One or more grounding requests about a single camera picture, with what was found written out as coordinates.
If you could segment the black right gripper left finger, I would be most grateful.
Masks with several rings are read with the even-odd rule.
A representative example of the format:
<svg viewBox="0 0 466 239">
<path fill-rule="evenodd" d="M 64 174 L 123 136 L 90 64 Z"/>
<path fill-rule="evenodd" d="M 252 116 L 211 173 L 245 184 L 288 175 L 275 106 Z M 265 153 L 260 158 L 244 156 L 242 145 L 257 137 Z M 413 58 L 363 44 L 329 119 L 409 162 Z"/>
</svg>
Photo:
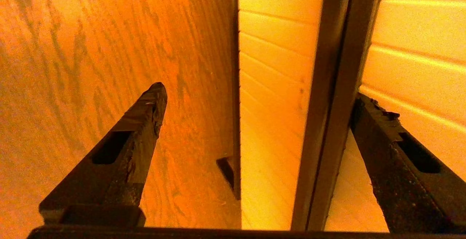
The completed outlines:
<svg viewBox="0 0 466 239">
<path fill-rule="evenodd" d="M 139 210 L 167 106 L 163 83 L 152 84 L 39 204 L 45 224 L 73 210 Z"/>
</svg>

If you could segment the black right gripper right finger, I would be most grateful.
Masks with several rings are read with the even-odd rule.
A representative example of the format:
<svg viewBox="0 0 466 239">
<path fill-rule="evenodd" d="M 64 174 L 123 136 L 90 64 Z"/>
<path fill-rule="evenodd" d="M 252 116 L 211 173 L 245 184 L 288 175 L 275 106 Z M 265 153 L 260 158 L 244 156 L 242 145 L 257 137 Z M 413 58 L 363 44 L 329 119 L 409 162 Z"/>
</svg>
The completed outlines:
<svg viewBox="0 0 466 239">
<path fill-rule="evenodd" d="M 466 184 L 378 101 L 358 94 L 351 132 L 390 232 L 464 234 Z"/>
</svg>

